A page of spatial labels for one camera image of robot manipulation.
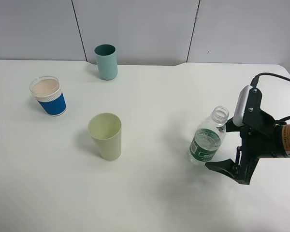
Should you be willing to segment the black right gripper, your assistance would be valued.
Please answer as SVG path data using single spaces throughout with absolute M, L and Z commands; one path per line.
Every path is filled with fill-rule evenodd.
M 275 120 L 261 110 L 262 93 L 253 87 L 248 96 L 243 126 L 236 126 L 233 117 L 226 123 L 226 132 L 240 132 L 242 144 L 236 155 L 236 162 L 227 159 L 206 162 L 205 166 L 223 174 L 239 184 L 249 185 L 260 158 L 282 158 L 283 149 L 279 144 L 283 121 Z

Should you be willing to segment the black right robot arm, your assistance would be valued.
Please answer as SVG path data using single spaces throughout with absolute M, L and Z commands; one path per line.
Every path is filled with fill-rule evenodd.
M 290 158 L 290 124 L 264 112 L 261 99 L 256 87 L 242 89 L 234 116 L 226 123 L 227 132 L 237 131 L 241 137 L 236 159 L 205 163 L 209 170 L 242 185 L 249 185 L 259 159 Z

